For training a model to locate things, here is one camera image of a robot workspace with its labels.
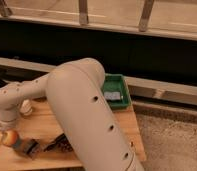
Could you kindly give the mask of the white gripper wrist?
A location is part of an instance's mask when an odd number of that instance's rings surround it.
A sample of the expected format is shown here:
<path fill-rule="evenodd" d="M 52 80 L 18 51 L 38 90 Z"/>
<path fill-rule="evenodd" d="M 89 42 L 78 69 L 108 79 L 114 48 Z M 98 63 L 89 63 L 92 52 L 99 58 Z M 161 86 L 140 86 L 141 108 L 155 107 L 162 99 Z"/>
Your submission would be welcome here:
<path fill-rule="evenodd" d="M 18 116 L 1 115 L 0 114 L 0 145 L 2 141 L 3 134 L 1 131 L 11 130 L 16 127 L 18 122 Z"/>

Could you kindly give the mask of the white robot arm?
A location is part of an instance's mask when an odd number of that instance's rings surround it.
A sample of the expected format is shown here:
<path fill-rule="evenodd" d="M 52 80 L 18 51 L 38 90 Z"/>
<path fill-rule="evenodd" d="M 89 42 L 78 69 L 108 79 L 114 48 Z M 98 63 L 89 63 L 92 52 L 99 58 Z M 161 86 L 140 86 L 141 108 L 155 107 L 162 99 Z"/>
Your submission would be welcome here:
<path fill-rule="evenodd" d="M 102 64 L 83 58 L 10 83 L 0 88 L 0 130 L 15 127 L 24 100 L 45 97 L 86 171 L 144 171 L 103 96 L 104 80 Z"/>

